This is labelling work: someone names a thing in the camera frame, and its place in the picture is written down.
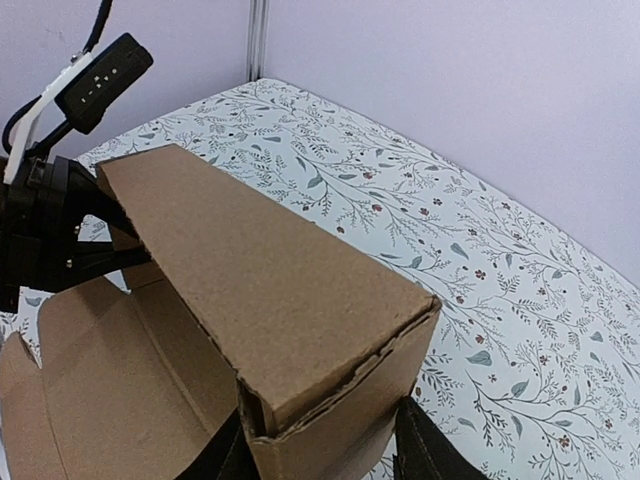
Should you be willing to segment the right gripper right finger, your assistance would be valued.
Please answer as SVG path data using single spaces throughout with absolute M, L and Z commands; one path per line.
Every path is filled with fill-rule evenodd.
M 462 456 L 413 397 L 403 397 L 399 402 L 395 439 L 395 479 L 488 479 Z

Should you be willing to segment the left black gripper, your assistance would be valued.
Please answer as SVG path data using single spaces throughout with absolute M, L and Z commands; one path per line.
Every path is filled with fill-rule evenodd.
M 1 185 L 1 310 L 18 311 L 20 289 L 58 293 L 108 273 L 146 264 L 143 247 L 79 248 L 79 227 L 93 215 L 129 237 L 139 236 L 120 203 L 79 162 L 25 160 Z

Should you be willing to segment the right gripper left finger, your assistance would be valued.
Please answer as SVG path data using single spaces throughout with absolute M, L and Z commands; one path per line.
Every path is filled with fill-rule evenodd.
M 259 480 L 238 409 L 176 480 Z

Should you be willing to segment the brown cardboard paper box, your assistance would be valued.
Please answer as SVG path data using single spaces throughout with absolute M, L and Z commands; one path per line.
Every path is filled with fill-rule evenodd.
M 190 152 L 92 174 L 151 261 L 49 293 L 41 352 L 1 348 L 14 479 L 176 479 L 238 409 L 263 479 L 361 479 L 416 381 L 439 299 Z

